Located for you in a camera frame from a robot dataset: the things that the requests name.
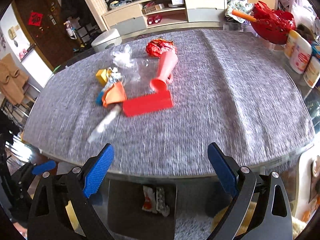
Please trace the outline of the brown wooden door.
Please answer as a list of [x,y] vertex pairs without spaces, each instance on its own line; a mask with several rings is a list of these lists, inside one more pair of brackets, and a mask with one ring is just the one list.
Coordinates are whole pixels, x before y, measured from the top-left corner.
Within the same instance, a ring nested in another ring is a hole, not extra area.
[[80,48],[67,33],[58,0],[13,0],[12,8],[27,40],[50,70]]

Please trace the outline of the white plastic tube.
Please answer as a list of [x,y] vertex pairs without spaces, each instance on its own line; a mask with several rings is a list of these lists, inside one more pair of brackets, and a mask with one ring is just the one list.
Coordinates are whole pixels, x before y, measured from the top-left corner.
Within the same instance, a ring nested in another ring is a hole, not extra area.
[[93,141],[97,140],[101,134],[103,134],[109,124],[119,115],[121,112],[122,107],[119,104],[116,104],[110,112],[101,120],[101,122],[96,126],[95,129],[91,132],[90,136],[87,138],[88,143],[92,143]]

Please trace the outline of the orange stick in basket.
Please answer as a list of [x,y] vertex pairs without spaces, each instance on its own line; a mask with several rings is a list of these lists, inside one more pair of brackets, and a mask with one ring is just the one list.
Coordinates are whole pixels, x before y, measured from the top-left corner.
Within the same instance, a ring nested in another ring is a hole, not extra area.
[[257,19],[254,18],[253,16],[248,15],[246,13],[243,13],[243,12],[241,12],[239,10],[235,10],[235,9],[232,10],[232,15],[234,15],[236,17],[239,17],[239,18],[242,18],[244,20],[247,20],[249,22],[256,22],[257,21]]

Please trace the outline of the dark grey trash bin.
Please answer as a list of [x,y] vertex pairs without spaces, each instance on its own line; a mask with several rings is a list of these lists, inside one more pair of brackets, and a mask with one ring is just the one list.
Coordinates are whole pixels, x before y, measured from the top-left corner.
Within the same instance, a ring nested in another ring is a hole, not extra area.
[[107,224],[135,239],[174,239],[177,187],[173,184],[109,182]]

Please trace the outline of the floral cloth pile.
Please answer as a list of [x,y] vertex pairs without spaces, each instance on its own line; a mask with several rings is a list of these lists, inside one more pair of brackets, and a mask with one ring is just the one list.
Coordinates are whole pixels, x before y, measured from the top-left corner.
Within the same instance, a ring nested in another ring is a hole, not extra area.
[[253,3],[248,3],[247,0],[231,0],[227,3],[227,10],[225,12],[225,16],[228,18],[228,19],[233,19],[233,20],[236,20],[237,22],[239,23],[244,23],[245,20],[238,17],[238,16],[235,16],[232,14],[232,11],[233,9],[235,10],[238,10],[240,12],[243,12],[245,14],[250,14],[253,10],[253,7],[254,7],[254,4]]

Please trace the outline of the white round stool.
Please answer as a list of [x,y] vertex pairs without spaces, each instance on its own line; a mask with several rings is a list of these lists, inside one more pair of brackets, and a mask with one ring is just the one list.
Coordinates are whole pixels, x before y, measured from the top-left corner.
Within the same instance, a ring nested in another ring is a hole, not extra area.
[[104,51],[108,48],[118,46],[122,43],[120,33],[117,29],[110,29],[100,34],[91,46],[96,53]]

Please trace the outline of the beige TV cabinet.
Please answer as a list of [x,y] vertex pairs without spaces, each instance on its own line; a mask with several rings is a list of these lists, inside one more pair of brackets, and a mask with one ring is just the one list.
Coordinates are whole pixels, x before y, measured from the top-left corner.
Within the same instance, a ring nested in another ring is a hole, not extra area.
[[135,37],[187,28],[222,28],[227,0],[138,0],[103,14],[108,30]]

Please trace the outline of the white plastic bag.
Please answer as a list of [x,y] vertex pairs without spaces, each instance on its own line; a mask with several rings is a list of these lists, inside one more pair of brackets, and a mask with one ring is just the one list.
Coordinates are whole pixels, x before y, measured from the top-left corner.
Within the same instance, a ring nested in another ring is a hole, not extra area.
[[133,50],[127,44],[121,51],[112,52],[112,63],[121,75],[125,83],[139,82],[140,70],[149,66],[149,60],[145,58],[133,58]]

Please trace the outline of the red plastic basket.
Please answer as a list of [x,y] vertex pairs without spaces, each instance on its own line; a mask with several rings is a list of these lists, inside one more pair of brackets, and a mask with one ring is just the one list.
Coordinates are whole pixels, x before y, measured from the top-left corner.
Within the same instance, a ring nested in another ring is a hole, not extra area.
[[296,28],[294,16],[290,12],[270,9],[262,1],[255,3],[252,16],[256,19],[251,22],[255,32],[273,44],[285,44],[289,32]]

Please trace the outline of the red rectangular box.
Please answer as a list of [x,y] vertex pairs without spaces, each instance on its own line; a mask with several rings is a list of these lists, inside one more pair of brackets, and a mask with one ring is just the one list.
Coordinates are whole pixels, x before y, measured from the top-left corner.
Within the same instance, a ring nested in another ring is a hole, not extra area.
[[168,90],[159,93],[140,96],[123,102],[123,112],[126,116],[137,116],[151,112],[169,109],[174,106],[171,93]]

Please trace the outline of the red foil wrapper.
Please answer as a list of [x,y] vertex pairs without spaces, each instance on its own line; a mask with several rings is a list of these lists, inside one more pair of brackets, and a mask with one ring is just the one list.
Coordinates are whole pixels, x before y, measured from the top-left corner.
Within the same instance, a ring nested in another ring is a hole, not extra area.
[[177,53],[177,48],[172,41],[162,38],[151,40],[145,48],[146,53],[151,57],[159,58],[164,52],[173,51]]

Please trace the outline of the yellow plastic block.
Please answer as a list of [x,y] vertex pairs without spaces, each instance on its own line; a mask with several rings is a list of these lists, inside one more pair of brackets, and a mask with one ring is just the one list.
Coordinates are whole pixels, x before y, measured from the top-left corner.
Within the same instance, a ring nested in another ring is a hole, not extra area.
[[109,82],[109,77],[112,73],[110,68],[108,69],[100,69],[96,72],[95,77],[98,82],[104,87]]

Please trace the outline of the orange paper wrapper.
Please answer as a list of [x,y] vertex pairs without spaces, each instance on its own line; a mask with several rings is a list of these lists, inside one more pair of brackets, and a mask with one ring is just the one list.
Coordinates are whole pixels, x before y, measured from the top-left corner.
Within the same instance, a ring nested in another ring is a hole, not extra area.
[[107,107],[113,103],[121,103],[126,100],[127,96],[122,82],[114,83],[102,96],[103,107]]

